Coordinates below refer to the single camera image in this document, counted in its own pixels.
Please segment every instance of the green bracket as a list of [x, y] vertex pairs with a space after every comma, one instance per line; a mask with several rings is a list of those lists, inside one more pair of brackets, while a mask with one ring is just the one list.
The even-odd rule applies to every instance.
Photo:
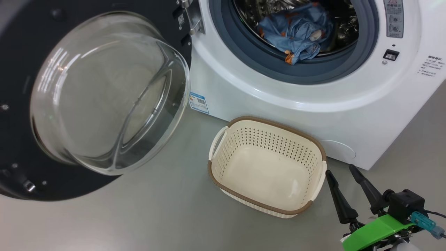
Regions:
[[386, 214], [353, 232], [342, 246], [345, 251], [358, 251], [410, 226], [413, 226], [413, 223], [403, 225]]

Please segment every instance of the clothes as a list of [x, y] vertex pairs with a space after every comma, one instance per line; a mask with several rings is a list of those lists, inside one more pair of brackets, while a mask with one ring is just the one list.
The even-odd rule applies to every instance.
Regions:
[[323, 42], [330, 37], [333, 23], [324, 8], [314, 2], [273, 13], [260, 21], [258, 29], [265, 40], [288, 54], [285, 61], [294, 65], [298, 60], [314, 58], [321, 44], [329, 46]]

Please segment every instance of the beige plastic basket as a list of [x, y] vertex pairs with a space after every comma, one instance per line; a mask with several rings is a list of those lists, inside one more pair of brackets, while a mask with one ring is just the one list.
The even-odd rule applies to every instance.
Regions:
[[311, 206], [326, 170], [325, 151], [313, 137], [255, 117], [231, 121], [209, 151], [209, 175], [223, 193], [281, 218]]

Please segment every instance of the metal hinge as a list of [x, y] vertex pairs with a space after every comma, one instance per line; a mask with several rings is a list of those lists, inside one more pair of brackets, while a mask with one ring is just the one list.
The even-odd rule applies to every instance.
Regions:
[[197, 32], [206, 34], [204, 30], [203, 17], [201, 15], [200, 4], [198, 0], [178, 0], [181, 6], [186, 10], [190, 25], [190, 35], [195, 35]]

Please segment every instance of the floor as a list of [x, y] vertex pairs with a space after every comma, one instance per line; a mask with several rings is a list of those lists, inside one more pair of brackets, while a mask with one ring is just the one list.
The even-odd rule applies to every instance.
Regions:
[[[426, 209], [446, 213], [446, 85], [443, 84], [374, 168], [364, 175], [380, 190], [411, 189]], [[61, 202], [0, 197], [0, 243], [8, 251], [341, 251], [325, 183], [312, 207], [279, 219], [236, 202], [211, 182], [207, 155], [225, 121], [187, 109], [178, 130], [146, 166], [81, 198]], [[368, 201], [347, 165], [330, 159], [350, 205], [368, 222]], [[446, 228], [446, 219], [432, 217]], [[424, 232], [412, 242], [443, 251], [446, 240]]]

